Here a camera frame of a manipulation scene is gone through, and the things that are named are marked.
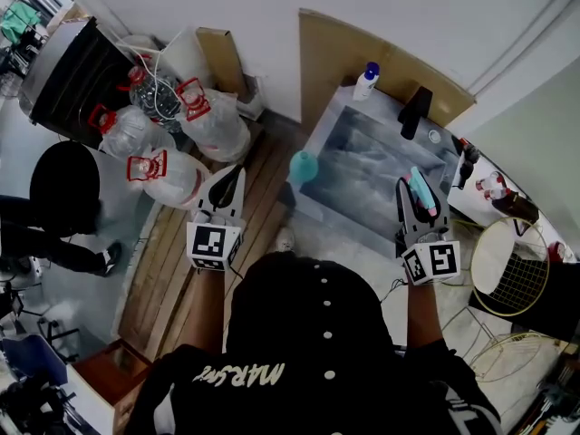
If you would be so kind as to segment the black faucet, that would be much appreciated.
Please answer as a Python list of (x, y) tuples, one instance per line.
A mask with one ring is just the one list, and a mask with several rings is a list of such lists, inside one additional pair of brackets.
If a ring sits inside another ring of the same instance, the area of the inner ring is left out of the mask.
[(401, 124), (401, 136), (413, 140), (421, 119), (429, 115), (433, 93), (421, 86), (401, 109), (398, 122)]

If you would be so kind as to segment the white raised ledge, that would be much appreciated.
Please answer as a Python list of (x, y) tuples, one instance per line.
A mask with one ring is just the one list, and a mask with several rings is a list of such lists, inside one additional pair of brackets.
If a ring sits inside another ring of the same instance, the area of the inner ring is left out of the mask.
[[(503, 175), (507, 186), (510, 189), (517, 191), (528, 199), (531, 199), (531, 197), (529, 197), (504, 170), (498, 168), (484, 154), (480, 154), (477, 163), (474, 165), (472, 175), (467, 180), (464, 189), (457, 188), (456, 184), (459, 182), (459, 169), (462, 164), (463, 158), (460, 158), (459, 166), (453, 180), (453, 187), (449, 191), (448, 202), (457, 212), (471, 219), (473, 222), (481, 226), (488, 226), (503, 216), (503, 213), (496, 210), (492, 204), (484, 198), (483, 192), (477, 190), (475, 186), (477, 180), (487, 178), (494, 171), (498, 171)], [(538, 207), (539, 211), (539, 219), (535, 226), (542, 234), (544, 240), (549, 245), (556, 241), (562, 242), (565, 246), (565, 261), (580, 262), (580, 251), (571, 244), (572, 238), (566, 235), (563, 229), (557, 228), (554, 225), (555, 220), (552, 217), (548, 217), (546, 213), (541, 210), (538, 203), (534, 201), (534, 204)]]

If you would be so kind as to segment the white board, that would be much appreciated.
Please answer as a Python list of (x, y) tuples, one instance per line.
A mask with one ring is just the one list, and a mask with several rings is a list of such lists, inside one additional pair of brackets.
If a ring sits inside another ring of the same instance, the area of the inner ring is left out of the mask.
[(76, 412), (100, 435), (114, 435), (113, 407), (83, 379), (71, 364), (66, 365), (67, 383), (63, 386)]

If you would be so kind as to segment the wooden plank platform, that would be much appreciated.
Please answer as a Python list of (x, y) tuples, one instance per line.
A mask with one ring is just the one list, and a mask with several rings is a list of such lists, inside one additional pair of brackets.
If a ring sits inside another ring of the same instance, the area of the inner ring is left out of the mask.
[[(251, 148), (244, 157), (246, 168), (246, 221), (243, 243), (227, 273), (224, 318), (247, 269), (269, 248), (286, 214), (278, 194), (285, 183), (288, 165), (297, 147), (289, 133), (263, 128), (252, 122)], [(173, 351), (186, 339), (193, 324), (191, 306), (198, 272), (186, 257), (185, 210), (155, 203), (141, 230), (131, 256), (124, 288), (125, 299), (114, 326), (118, 335), (149, 360)]]

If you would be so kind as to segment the dark brown bag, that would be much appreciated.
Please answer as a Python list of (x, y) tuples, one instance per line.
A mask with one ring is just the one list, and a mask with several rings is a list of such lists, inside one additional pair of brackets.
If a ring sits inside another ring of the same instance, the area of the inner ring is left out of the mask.
[(539, 210), (529, 199), (511, 191), (503, 198), (493, 199), (492, 206), (499, 212), (513, 218), (521, 218), (534, 225), (539, 220)]

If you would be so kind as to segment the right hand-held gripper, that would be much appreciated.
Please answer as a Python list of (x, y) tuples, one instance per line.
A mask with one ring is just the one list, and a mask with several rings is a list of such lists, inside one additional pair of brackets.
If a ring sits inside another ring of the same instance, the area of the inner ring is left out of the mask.
[[(434, 206), (425, 208), (427, 228), (425, 236), (407, 248), (401, 255), (402, 265), (412, 285), (428, 285), (456, 277), (460, 271), (460, 242), (446, 239), (450, 207), (439, 188), (430, 190)], [(405, 178), (396, 184), (399, 221), (405, 235), (417, 236), (421, 223), (417, 218), (417, 199)]]

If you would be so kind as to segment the brown wooden side table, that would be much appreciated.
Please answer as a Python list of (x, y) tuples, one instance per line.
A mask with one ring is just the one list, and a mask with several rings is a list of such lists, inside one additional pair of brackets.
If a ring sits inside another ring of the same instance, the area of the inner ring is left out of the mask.
[(151, 361), (119, 339), (72, 366), (113, 407), (114, 435), (121, 435), (150, 373)]

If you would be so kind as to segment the black equipment pile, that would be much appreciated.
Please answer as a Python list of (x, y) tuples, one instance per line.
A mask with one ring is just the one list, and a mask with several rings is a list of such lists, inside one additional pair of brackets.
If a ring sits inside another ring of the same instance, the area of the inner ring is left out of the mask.
[(43, 373), (0, 391), (0, 412), (23, 435), (75, 435), (65, 421), (64, 397)]

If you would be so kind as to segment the grey marbled sink cabinet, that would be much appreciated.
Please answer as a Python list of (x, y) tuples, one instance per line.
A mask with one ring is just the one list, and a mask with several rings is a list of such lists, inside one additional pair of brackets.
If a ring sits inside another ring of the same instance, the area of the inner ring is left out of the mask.
[[(413, 140), (401, 136), (401, 104), (373, 91), (353, 99), (353, 87), (336, 89), (304, 150), (317, 157), (318, 174), (303, 185), (288, 180), (280, 200), (296, 213), (395, 257), (398, 220), (395, 185), (417, 167), (443, 194), (453, 185), (460, 154), (450, 132), (422, 119)], [(429, 131), (440, 133), (440, 143)]]

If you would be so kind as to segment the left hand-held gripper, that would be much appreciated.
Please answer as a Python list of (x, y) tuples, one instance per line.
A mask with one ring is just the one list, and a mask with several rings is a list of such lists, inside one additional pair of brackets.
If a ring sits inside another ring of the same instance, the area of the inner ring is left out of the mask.
[(243, 242), (245, 222), (238, 217), (244, 203), (246, 171), (242, 165), (223, 168), (199, 188), (196, 213), (187, 224), (186, 256), (201, 270), (231, 270)]

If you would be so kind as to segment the teal pink spray head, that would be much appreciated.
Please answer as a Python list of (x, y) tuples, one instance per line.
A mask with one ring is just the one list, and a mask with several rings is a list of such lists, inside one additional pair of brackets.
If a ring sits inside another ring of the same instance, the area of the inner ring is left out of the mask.
[(411, 173), (406, 177), (406, 181), (416, 204), (424, 208), (432, 218), (435, 218), (438, 215), (435, 198), (417, 167), (411, 168)]

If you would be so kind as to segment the person's black buttoned shirt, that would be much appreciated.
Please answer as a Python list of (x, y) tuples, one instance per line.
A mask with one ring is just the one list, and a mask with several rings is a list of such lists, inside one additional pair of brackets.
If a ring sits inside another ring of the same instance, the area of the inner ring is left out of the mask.
[(273, 252), (246, 272), (221, 354), (153, 363), (125, 435), (503, 435), (444, 339), (398, 355), (378, 296), (333, 261)]

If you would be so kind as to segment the teal spray bottle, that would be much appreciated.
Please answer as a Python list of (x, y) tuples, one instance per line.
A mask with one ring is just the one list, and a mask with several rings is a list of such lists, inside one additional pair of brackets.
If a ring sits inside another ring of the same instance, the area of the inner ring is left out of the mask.
[(312, 181), (318, 174), (317, 157), (312, 153), (300, 150), (290, 160), (289, 180), (295, 185)]

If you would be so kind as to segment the black handheld tool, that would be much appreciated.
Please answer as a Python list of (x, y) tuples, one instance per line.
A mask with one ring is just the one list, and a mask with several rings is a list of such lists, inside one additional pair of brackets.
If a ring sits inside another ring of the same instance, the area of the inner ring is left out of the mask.
[(467, 180), (471, 177), (479, 157), (479, 150), (473, 144), (469, 143), (469, 145), (463, 146), (463, 161), (459, 168), (458, 189), (463, 190), (465, 188)]

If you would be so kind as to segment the white blue pump soap bottle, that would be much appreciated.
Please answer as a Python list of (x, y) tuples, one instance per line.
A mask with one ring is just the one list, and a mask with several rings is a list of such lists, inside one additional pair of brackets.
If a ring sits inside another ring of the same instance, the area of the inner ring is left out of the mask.
[(371, 94), (380, 77), (380, 66), (375, 62), (368, 62), (365, 70), (358, 77), (353, 90), (353, 99), (357, 102), (365, 101)]

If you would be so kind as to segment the blue office chair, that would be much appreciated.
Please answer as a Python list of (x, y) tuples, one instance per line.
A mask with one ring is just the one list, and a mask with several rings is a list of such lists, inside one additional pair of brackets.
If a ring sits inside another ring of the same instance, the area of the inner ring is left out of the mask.
[(2, 352), (17, 380), (41, 374), (51, 385), (68, 382), (66, 364), (40, 334), (23, 334), (0, 339)]

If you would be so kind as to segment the black steel cabinet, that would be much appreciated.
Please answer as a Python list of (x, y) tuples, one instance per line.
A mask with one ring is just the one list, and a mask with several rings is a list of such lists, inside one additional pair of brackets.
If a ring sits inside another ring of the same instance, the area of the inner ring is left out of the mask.
[(32, 61), (19, 106), (31, 123), (96, 150), (102, 134), (90, 117), (100, 104), (112, 111), (130, 104), (133, 66), (95, 18), (60, 24)]

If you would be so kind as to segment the person's right forearm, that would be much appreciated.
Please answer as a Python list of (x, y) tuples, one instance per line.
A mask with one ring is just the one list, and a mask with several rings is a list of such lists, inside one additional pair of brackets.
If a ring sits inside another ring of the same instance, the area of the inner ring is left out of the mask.
[(407, 347), (410, 349), (443, 339), (433, 285), (408, 286)]

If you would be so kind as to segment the black glass cabinet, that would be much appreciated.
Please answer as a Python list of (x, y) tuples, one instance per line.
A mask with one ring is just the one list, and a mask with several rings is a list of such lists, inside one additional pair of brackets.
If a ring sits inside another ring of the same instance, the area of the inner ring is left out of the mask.
[(552, 264), (546, 287), (536, 303), (521, 314), (500, 319), (521, 330), (580, 345), (580, 262)]

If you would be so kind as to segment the person's left forearm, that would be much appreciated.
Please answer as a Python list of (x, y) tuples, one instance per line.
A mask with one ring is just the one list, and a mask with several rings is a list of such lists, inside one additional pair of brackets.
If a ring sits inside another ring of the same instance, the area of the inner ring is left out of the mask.
[(201, 270), (194, 283), (193, 299), (178, 344), (221, 354), (224, 332), (225, 273)]

